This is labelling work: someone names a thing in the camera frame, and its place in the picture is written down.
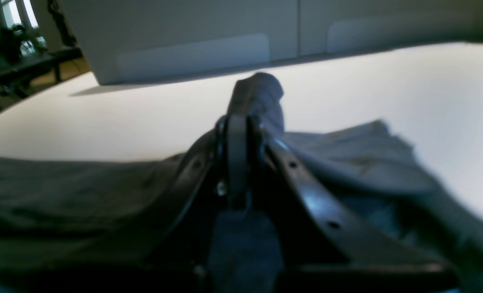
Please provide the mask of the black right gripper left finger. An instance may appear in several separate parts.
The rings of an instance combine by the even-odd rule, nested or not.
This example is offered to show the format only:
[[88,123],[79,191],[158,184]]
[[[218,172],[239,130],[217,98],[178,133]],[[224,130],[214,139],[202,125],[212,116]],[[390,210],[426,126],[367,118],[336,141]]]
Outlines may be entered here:
[[187,152],[154,203],[119,229],[50,262],[35,292],[210,291],[205,263],[217,215],[247,207],[247,133],[247,117],[222,117]]

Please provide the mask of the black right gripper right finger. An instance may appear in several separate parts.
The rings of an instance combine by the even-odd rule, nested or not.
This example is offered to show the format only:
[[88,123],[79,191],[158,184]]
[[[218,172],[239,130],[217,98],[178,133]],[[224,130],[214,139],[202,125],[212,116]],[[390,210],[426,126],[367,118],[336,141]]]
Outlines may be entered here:
[[308,171],[258,117],[248,119],[253,202],[274,224],[284,262],[276,293],[436,293],[455,269],[361,219]]

